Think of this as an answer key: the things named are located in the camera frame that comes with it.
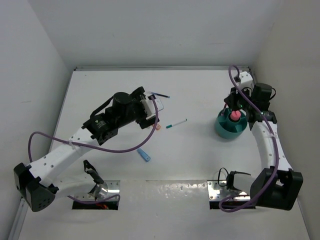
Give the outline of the pink highlighter marker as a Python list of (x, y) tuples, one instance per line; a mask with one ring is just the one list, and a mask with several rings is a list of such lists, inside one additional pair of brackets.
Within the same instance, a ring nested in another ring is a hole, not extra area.
[(229, 118), (233, 122), (238, 122), (241, 119), (242, 113), (239, 110), (232, 111), (229, 115)]

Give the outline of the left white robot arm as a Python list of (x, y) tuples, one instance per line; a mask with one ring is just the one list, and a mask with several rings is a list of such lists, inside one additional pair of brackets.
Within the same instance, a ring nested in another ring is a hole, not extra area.
[[(75, 161), (91, 150), (107, 153), (129, 153), (142, 147), (156, 131), (159, 112), (164, 106), (154, 94), (147, 96), (144, 88), (132, 93), (116, 92), (96, 108), (89, 119), (67, 140), (55, 138), (60, 146), (29, 164), (19, 163), (13, 169), (15, 186), (33, 212), (47, 208), (55, 199), (68, 197), (83, 205), (96, 205), (109, 200), (120, 201), (119, 192), (108, 186), (88, 160), (83, 161), (84, 174), (59, 179)], [(115, 137), (119, 129), (131, 123), (140, 128), (152, 127), (137, 146), (113, 150), (102, 145)]]

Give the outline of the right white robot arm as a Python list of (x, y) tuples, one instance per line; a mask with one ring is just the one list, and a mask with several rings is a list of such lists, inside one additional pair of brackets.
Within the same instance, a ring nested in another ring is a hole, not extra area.
[(257, 143), (261, 160), (261, 172), (257, 176), (241, 171), (231, 171), (227, 175), (226, 188), (245, 192), (250, 200), (239, 207), (226, 209), (223, 199), (219, 208), (225, 212), (251, 207), (289, 211), (298, 197), (304, 179), (301, 172), (293, 170), (283, 152), (278, 121), (275, 113), (269, 110), (275, 95), (275, 89), (268, 84), (235, 84), (224, 99), (227, 108), (218, 114), (218, 124), (236, 134), (246, 124)]

